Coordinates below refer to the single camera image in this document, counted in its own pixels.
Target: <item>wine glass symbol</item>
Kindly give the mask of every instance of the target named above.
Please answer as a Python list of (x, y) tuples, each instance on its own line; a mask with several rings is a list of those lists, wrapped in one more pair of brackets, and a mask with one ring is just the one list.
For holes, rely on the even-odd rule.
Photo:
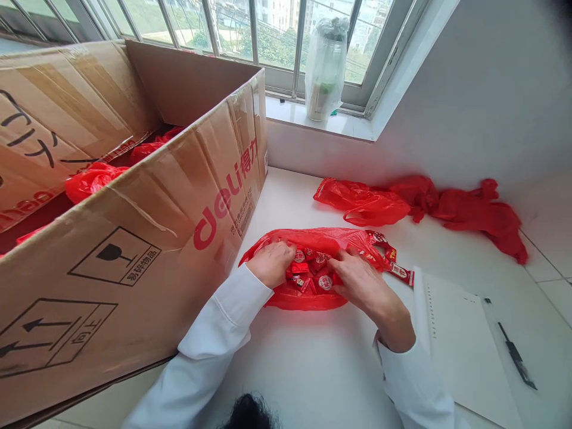
[(133, 259), (137, 257), (137, 255), (135, 255), (135, 257), (130, 259), (128, 257), (122, 256), (121, 252), (121, 247), (109, 243), (95, 257), (106, 261), (114, 261), (119, 258), (125, 259), (126, 261), (129, 261), (126, 266), (129, 266), (133, 262)]

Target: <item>open cardboard box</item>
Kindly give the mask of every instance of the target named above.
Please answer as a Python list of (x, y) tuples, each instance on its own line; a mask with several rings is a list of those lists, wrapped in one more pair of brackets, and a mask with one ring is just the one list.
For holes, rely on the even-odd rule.
[[(0, 204), (23, 202), (14, 210), (36, 222), (58, 210), (62, 160), (92, 157), (73, 167), (86, 168), (161, 123), (187, 127), (0, 259), (0, 427), (16, 428), (176, 353), (230, 273), (266, 177), (265, 85), (260, 67), (131, 41), (0, 63), (0, 112), (12, 109)], [(51, 161), (30, 155), (39, 140)], [(25, 199), (38, 192), (54, 204)]]

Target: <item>white tabletop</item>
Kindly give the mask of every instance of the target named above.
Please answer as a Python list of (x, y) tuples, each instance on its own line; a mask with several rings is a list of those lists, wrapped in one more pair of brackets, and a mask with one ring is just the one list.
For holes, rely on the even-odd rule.
[[(272, 229), (351, 228), (340, 211), (313, 200), (320, 181), (270, 168), (239, 258)], [(489, 324), (524, 426), (570, 427), (572, 329), (526, 270), (482, 235), (448, 231), (428, 216), (419, 225), (407, 217), (378, 230), (397, 248), (399, 265), (417, 265), (492, 300)], [(388, 274), (384, 278), (413, 314), (412, 290)], [(516, 344), (538, 391), (522, 382), (495, 321)], [(374, 332), (351, 304), (327, 312), (262, 309), (251, 326), (252, 339), (235, 355), (206, 409), (205, 427), (223, 423), (234, 400), (247, 392), (261, 394), (284, 429), (400, 427), (383, 390)], [(473, 428), (496, 427), (459, 409)]]

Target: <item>white shirt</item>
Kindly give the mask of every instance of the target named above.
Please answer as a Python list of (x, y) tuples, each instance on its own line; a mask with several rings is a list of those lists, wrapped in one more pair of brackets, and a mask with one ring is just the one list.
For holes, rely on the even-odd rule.
[[(272, 294), (246, 264), (241, 265), (205, 304), (179, 344), (179, 354), (167, 364), (122, 428), (198, 427), (199, 413), (222, 383), (234, 353), (250, 340), (250, 324)], [(383, 363), (386, 393), (403, 427), (468, 428), (419, 342), (401, 354), (377, 341), (375, 345)]]

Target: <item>crumpled red plastic bag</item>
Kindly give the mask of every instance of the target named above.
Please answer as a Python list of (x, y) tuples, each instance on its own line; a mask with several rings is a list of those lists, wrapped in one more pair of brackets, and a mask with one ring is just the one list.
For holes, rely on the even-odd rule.
[(345, 210), (344, 220), (356, 226), (392, 225), (407, 216), (411, 209), (395, 192), (334, 178), (322, 181), (314, 200)]
[(66, 195), (74, 204), (79, 204), (92, 194), (107, 186), (129, 167), (113, 167), (102, 162), (95, 162), (65, 181)]
[(428, 213), (446, 220), (445, 228), (482, 231), (502, 253), (524, 265), (529, 256), (518, 234), (520, 219), (511, 206), (493, 201), (499, 198), (497, 186), (494, 179), (485, 179), (480, 188), (472, 191), (446, 189), (438, 193), (430, 178), (410, 176), (399, 179), (389, 189), (411, 205), (414, 222)]
[(171, 130), (167, 131), (162, 136), (155, 137), (154, 142), (143, 143), (142, 145), (137, 146), (135, 149), (133, 149), (133, 151), (131, 152), (131, 156), (129, 158), (131, 165), (134, 166), (139, 161), (147, 158), (149, 155), (151, 155), (165, 143), (169, 142), (173, 137), (175, 137), (178, 133), (180, 133), (184, 129), (185, 129), (184, 127), (174, 127)]
[[(494, 179), (485, 179), (480, 188), (472, 191), (446, 189), (438, 192), (432, 180), (426, 176), (408, 176), (393, 182), (387, 188), (326, 178), (320, 184), (314, 199), (341, 210), (348, 210), (344, 219), (354, 225), (382, 226), (395, 223), (403, 217), (399, 217), (403, 212), (393, 211), (395, 207), (404, 210), (403, 206), (381, 202), (376, 206), (372, 203), (376, 196), (390, 194), (394, 196), (391, 199), (399, 198), (411, 207), (409, 214), (413, 216), (415, 223), (419, 223), (428, 213), (446, 220), (445, 228), (456, 231), (482, 231), (501, 252), (524, 265), (529, 256), (518, 233), (520, 219), (511, 206), (493, 201), (499, 198), (497, 186)], [(360, 212), (359, 219), (348, 219), (352, 210)], [(393, 222), (386, 218), (389, 211), (395, 215)]]
[(43, 230), (44, 228), (46, 228), (46, 227), (48, 227), (48, 226), (49, 226), (49, 224), (44, 225), (44, 226), (40, 226), (40, 228), (35, 229), (35, 230), (32, 231), (32, 232), (28, 232), (28, 234), (22, 235), (20, 238), (17, 238), (17, 239), (16, 239), (16, 244), (17, 244), (17, 245), (22, 244), (23, 242), (25, 242), (25, 241), (28, 240), (29, 238), (33, 237), (33, 236), (36, 235), (38, 232), (40, 232), (41, 230)]
[(409, 212), (413, 221), (419, 223), (425, 213), (432, 211), (439, 205), (439, 193), (433, 181), (425, 176), (410, 176), (403, 178), (389, 187), (411, 206)]
[[(339, 249), (355, 247), (363, 251), (364, 256), (376, 270), (383, 271), (390, 268), (385, 258), (370, 243), (368, 233), (352, 228), (275, 229), (264, 234), (248, 249), (238, 265), (252, 259), (260, 249), (270, 244), (274, 237), (285, 238), (289, 244), (293, 243), (299, 248), (309, 248), (330, 256), (334, 256)], [(299, 288), (287, 281), (274, 288), (274, 295), (266, 305), (283, 310), (331, 310), (347, 302), (333, 288), (328, 293), (320, 292), (315, 294), (311, 288), (307, 288), (302, 293)]]

